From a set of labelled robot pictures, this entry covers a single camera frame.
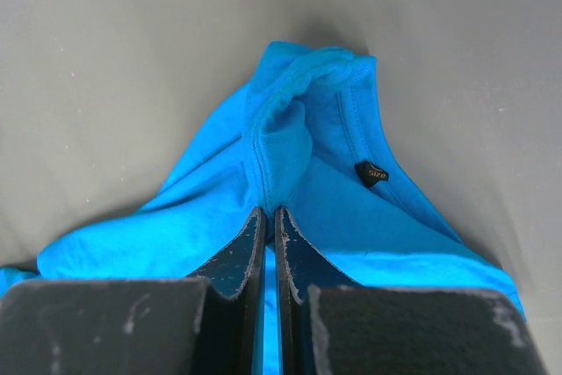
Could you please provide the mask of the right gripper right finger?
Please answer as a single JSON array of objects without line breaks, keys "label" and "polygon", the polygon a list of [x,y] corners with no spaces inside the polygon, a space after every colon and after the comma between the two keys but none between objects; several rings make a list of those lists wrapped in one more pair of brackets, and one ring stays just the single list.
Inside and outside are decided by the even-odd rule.
[{"label": "right gripper right finger", "polygon": [[275,214],[284,374],[543,374],[526,323],[491,290],[363,287],[285,207]]}]

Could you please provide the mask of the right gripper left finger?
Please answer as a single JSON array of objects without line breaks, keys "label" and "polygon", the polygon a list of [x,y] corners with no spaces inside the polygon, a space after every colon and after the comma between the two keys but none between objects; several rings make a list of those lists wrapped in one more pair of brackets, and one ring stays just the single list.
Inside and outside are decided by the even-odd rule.
[{"label": "right gripper left finger", "polygon": [[189,276],[26,281],[1,301],[4,374],[257,374],[267,219]]}]

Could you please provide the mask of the blue t-shirt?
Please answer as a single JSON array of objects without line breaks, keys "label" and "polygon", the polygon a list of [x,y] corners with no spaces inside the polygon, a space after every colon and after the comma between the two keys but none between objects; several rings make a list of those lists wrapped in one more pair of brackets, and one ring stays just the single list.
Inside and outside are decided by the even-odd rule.
[{"label": "blue t-shirt", "polygon": [[491,290],[524,312],[512,278],[466,247],[393,158],[374,58],[276,42],[206,121],[168,179],[130,216],[64,235],[37,269],[1,272],[1,301],[26,281],[189,276],[263,210],[259,374],[282,373],[275,214],[363,287]]}]

